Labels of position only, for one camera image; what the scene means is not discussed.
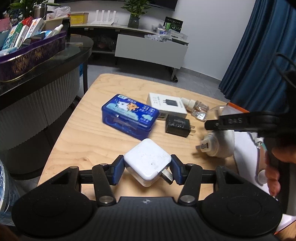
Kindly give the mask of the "right hand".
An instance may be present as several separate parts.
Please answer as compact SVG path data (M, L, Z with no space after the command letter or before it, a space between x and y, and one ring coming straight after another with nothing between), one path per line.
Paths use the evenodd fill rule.
M295 146L278 147L272 149L272 154L282 163L295 164ZM265 176L267 178L267 186L271 196L277 196L280 192L280 172L278 170L279 163L270 163L269 157L265 158L266 169Z

